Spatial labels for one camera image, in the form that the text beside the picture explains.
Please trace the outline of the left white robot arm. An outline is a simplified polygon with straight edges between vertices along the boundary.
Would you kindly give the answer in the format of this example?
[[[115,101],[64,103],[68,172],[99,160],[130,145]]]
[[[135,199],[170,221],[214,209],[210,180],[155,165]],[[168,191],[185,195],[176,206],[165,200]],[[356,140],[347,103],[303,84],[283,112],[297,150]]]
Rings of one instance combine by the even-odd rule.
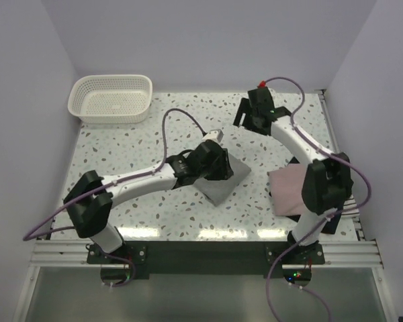
[[[78,237],[90,239],[105,259],[118,263],[124,259],[126,247],[118,229],[109,223],[114,207],[151,193],[191,186],[201,178],[222,181],[233,174],[228,150],[206,140],[143,170],[109,176],[86,172],[65,197],[64,206]]]

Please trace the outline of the pink tank top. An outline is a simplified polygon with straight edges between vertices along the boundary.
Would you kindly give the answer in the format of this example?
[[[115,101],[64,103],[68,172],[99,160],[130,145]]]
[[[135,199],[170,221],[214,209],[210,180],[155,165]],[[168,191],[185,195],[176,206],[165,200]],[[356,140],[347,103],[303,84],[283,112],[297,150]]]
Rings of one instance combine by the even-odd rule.
[[[269,172],[273,212],[278,217],[301,215],[306,209],[302,200],[302,187],[306,167],[290,164]]]

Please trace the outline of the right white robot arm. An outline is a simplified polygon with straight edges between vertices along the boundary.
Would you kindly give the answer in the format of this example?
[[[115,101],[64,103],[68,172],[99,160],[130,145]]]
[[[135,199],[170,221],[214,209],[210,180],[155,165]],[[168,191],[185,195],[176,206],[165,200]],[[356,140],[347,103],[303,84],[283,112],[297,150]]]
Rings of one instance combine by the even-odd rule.
[[[341,209],[351,196],[349,157],[333,153],[310,137],[286,107],[274,105],[267,87],[250,90],[248,97],[241,99],[233,125],[275,138],[306,167],[301,192],[306,209],[291,231],[294,242],[285,248],[290,262],[302,263],[310,255],[308,246],[318,241],[326,216]]]

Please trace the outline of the grey tank top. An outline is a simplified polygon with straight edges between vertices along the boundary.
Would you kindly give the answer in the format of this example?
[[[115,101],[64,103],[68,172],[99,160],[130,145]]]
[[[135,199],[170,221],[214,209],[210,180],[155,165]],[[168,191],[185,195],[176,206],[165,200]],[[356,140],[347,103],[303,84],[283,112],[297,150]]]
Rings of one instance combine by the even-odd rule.
[[[233,190],[251,173],[251,168],[244,162],[229,155],[230,167],[233,175],[227,180],[198,179],[194,187],[214,206],[223,203]]]

